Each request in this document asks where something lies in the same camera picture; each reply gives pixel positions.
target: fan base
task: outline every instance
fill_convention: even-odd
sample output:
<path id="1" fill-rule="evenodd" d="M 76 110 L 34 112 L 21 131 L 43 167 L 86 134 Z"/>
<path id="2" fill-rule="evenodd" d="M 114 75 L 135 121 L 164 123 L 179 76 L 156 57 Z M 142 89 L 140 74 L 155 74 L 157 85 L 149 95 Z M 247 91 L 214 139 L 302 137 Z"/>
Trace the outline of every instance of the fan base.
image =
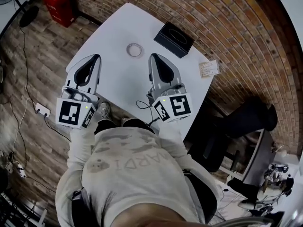
<path id="1" fill-rule="evenodd" d="M 24 28 L 28 26 L 31 22 L 33 22 L 33 20 L 37 17 L 38 11 L 39 8 L 37 6 L 33 6 L 29 10 L 27 10 L 20 20 L 20 27 Z"/>

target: white sweatshirt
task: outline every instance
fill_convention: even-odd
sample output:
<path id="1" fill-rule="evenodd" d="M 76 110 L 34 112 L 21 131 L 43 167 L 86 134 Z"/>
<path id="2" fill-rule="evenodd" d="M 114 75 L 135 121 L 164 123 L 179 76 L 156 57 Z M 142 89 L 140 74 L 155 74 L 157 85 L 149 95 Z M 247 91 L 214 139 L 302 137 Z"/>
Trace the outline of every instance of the white sweatshirt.
<path id="1" fill-rule="evenodd" d="M 101 225 L 106 199 L 104 226 L 125 209 L 138 203 L 168 207 L 186 221 L 204 223 L 204 215 L 184 178 L 182 169 L 191 170 L 215 194 L 211 175 L 195 162 L 184 147 L 180 134 L 169 124 L 160 126 L 159 136 L 135 127 L 104 130 L 94 136 L 97 127 L 72 130 L 68 170 L 59 181 L 56 209 L 62 227 L 74 226 L 71 197 L 84 187 Z"/>

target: desk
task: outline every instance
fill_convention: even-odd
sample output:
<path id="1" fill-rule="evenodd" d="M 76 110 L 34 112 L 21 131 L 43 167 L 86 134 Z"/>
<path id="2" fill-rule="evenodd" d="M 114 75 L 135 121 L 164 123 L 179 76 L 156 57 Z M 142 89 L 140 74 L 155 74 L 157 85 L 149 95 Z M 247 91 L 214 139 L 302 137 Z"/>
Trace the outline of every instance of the desk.
<path id="1" fill-rule="evenodd" d="M 97 93 L 133 116 L 149 123 L 150 110 L 139 109 L 136 101 L 148 103 L 146 94 L 152 87 L 148 72 L 150 55 L 158 53 L 166 57 L 179 69 L 182 82 L 192 98 L 193 114 L 175 123 L 184 139 L 200 109 L 213 76 L 201 79 L 198 65 L 209 60 L 195 47 L 180 59 L 153 40 L 163 25 L 149 13 L 131 3 L 126 3 L 85 42 L 66 71 L 84 57 L 99 54 L 102 65 Z M 143 48 L 139 58 L 132 58 L 127 54 L 126 47 L 130 43 L 137 43 Z M 158 117 L 153 108 L 152 114 L 154 118 Z"/>
<path id="2" fill-rule="evenodd" d="M 273 143 L 270 133 L 262 130 L 254 153 L 243 174 L 234 173 L 222 166 L 219 169 L 242 180 L 245 184 L 259 186 L 264 182 L 264 173 L 268 170 L 269 164 L 274 162 L 276 153 L 271 152 Z"/>

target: brick wall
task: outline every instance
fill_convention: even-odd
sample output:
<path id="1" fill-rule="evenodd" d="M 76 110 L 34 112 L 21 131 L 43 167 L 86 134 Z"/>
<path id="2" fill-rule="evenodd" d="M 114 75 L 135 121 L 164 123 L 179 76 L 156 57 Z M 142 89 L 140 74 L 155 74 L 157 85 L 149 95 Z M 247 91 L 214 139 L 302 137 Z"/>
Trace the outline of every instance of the brick wall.
<path id="1" fill-rule="evenodd" d="M 226 113 L 251 95 L 274 104 L 279 118 L 274 139 L 292 153 L 301 151 L 302 50 L 277 0 L 77 1 L 81 11 L 100 21 L 131 2 L 181 27 L 199 51 L 221 66 L 207 96 Z"/>

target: red box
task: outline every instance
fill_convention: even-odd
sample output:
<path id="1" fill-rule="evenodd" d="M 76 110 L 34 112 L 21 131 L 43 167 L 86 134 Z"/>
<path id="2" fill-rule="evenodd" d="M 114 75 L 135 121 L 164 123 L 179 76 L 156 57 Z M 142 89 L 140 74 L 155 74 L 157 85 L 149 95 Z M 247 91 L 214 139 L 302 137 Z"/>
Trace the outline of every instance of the red box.
<path id="1" fill-rule="evenodd" d="M 75 19 L 72 13 L 71 0 L 44 0 L 44 2 L 53 20 L 64 27 L 71 25 Z"/>

